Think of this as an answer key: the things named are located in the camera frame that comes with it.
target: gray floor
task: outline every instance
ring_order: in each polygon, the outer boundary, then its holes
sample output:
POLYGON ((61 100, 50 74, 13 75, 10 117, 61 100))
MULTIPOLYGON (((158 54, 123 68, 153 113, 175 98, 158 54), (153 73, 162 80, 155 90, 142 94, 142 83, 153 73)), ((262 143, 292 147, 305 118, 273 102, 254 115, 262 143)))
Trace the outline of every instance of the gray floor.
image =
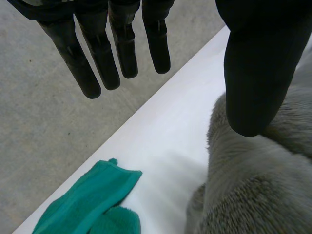
POLYGON ((41 28, 0 1, 1 234, 17 228, 224 24, 214 0, 176 0, 167 19, 172 68, 162 76, 140 12, 133 26, 139 75, 89 100, 41 28))

